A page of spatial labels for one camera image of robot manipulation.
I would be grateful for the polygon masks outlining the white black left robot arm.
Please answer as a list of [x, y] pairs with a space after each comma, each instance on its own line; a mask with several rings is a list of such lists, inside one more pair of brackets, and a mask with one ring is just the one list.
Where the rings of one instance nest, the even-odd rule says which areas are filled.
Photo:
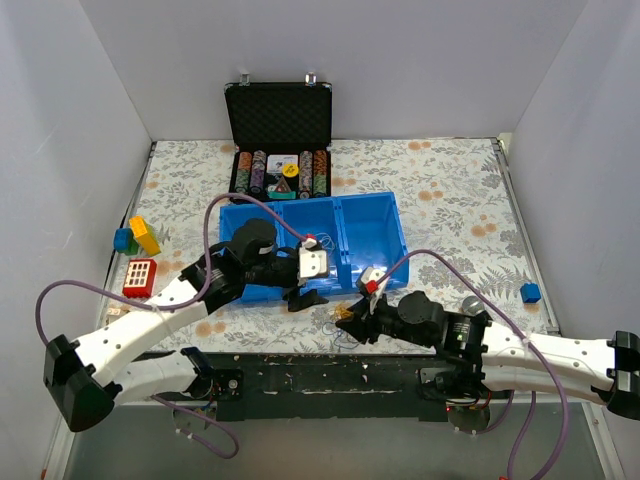
[[302, 289], [328, 273], [328, 254], [314, 237], [279, 247], [275, 226], [252, 218], [231, 240], [206, 244], [199, 260], [109, 326], [75, 340], [59, 335], [45, 341], [44, 385], [73, 432], [97, 425], [118, 404], [159, 393], [203, 399], [212, 390], [215, 371], [197, 348], [156, 360], [141, 355], [239, 299], [249, 285], [281, 288], [291, 312], [323, 304], [316, 290]]

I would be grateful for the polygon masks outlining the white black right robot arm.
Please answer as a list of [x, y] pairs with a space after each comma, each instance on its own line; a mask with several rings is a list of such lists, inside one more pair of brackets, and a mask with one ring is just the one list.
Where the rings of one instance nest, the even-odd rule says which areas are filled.
[[397, 305], [366, 296], [335, 323], [362, 344], [388, 336], [433, 349], [450, 369], [424, 382], [428, 397], [478, 399], [507, 390], [563, 392], [603, 405], [611, 413], [639, 417], [639, 338], [618, 331], [610, 340], [577, 340], [553, 335], [519, 337], [482, 311], [451, 312], [420, 292]]

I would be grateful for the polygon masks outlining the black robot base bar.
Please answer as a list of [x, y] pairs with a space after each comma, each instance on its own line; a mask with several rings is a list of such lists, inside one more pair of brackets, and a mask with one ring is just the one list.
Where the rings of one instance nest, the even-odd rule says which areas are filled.
[[454, 366], [433, 356], [207, 353], [208, 380], [193, 401], [216, 419], [417, 418], [444, 422], [444, 398], [427, 383]]

